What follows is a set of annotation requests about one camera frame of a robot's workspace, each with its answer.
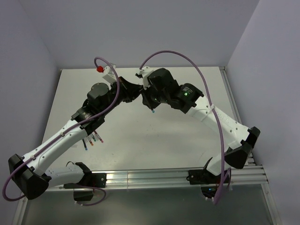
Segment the magenta capped pen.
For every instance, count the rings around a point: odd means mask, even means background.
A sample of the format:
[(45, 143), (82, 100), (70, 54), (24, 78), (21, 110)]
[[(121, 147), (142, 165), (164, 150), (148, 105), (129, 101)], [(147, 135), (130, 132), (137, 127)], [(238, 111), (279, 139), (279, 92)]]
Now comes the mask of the magenta capped pen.
[(99, 141), (100, 141), (101, 143), (104, 142), (103, 139), (100, 137), (100, 135), (99, 135), (96, 131), (94, 131), (94, 134), (97, 136), (97, 138), (99, 139)]

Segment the aluminium front rail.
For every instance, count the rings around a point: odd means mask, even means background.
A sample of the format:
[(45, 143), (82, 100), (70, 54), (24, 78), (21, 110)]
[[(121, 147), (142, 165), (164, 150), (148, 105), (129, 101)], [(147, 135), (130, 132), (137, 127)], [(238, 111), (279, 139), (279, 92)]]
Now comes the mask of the aluminium front rail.
[[(189, 170), (200, 168), (146, 169), (119, 171), (92, 171), (106, 173), (105, 189), (150, 189), (150, 188), (185, 188), (201, 185), (190, 185), (186, 180)], [(262, 166), (251, 165), (243, 169), (232, 169), (231, 179), (225, 179), (224, 185), (267, 184), (268, 179)]]

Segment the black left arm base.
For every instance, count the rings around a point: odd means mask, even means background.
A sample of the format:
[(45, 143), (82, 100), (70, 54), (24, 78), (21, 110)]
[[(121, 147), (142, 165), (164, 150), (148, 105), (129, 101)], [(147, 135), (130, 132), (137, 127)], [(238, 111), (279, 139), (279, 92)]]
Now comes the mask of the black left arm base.
[[(106, 198), (106, 191), (104, 190), (107, 181), (106, 173), (91, 173), (88, 177), (83, 178), (79, 183), (64, 184), (64, 189), (73, 189), (73, 199), (77, 204), (83, 206), (93, 206), (101, 203)], [(91, 202), (92, 198), (96, 196), (96, 191), (102, 193), (102, 197), (96, 201)]]

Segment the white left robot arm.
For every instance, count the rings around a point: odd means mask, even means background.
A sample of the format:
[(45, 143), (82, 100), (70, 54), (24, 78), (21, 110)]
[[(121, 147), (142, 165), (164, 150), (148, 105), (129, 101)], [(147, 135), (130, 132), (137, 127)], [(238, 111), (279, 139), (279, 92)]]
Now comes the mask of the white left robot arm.
[(142, 85), (133, 84), (123, 77), (111, 85), (96, 83), (87, 93), (81, 108), (71, 119), (39, 147), (24, 156), (14, 154), (8, 160), (12, 180), (29, 200), (41, 196), (54, 180), (46, 170), (64, 152), (100, 127), (105, 116), (121, 102), (132, 102), (143, 90)]

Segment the dark blue capped pen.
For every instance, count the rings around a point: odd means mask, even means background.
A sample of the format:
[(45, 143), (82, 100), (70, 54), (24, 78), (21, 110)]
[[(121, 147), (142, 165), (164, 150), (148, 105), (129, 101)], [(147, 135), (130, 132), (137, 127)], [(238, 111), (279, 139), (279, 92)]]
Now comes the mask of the dark blue capped pen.
[(82, 142), (83, 142), (84, 149), (87, 151), (87, 150), (88, 150), (88, 148), (87, 148), (87, 145), (86, 145), (86, 142), (85, 142), (85, 140), (84, 140), (84, 139), (82, 139)]

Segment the red capped pen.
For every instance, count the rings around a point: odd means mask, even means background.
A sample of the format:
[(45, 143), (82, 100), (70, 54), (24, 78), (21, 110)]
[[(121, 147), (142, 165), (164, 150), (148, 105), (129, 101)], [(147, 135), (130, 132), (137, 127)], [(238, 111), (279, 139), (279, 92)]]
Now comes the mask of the red capped pen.
[(89, 136), (87, 136), (87, 140), (89, 141), (89, 143), (90, 143), (91, 146), (94, 146), (94, 144), (93, 144), (93, 142), (92, 142), (92, 140), (90, 139)]

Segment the aluminium side rail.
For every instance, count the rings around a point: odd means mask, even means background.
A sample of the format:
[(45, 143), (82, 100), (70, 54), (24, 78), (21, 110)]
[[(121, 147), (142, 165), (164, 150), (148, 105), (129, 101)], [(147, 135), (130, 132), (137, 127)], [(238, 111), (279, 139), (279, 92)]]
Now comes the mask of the aluminium side rail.
[(235, 120), (233, 124), (237, 126), (236, 128), (232, 128), (229, 133), (233, 134), (234, 132), (241, 132), (242, 135), (245, 135), (245, 137), (238, 137), (237, 147), (228, 148), (228, 151), (225, 153), (225, 161), (229, 163), (229, 165), (237, 169), (242, 169), (245, 165), (256, 165), (253, 159), (252, 150), (260, 135), (260, 130), (257, 127), (248, 128), (247, 126), (242, 125), (240, 115), (234, 101), (233, 93), (231, 91), (231, 87), (226, 75), (226, 71), (224, 68), (220, 68), (220, 72), (233, 111)]

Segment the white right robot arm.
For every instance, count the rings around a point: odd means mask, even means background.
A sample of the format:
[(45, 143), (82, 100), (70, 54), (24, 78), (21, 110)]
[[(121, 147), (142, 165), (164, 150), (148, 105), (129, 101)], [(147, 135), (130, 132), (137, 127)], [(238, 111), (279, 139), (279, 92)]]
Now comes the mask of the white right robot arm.
[(179, 85), (165, 68), (154, 70), (144, 67), (136, 76), (142, 79), (142, 102), (149, 109), (154, 110), (160, 104), (168, 104), (222, 135), (221, 153), (205, 165), (205, 181), (212, 183), (229, 168), (244, 167), (260, 135), (258, 128), (248, 128), (232, 119), (211, 104), (207, 96), (194, 85)]

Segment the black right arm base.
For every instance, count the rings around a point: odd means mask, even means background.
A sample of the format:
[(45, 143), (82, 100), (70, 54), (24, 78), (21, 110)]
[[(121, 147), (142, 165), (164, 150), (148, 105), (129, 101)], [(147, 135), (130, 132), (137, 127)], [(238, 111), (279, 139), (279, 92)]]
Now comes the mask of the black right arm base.
[(190, 185), (201, 185), (201, 192), (204, 197), (214, 200), (218, 187), (221, 185), (221, 174), (216, 176), (206, 169), (189, 170), (186, 180)]

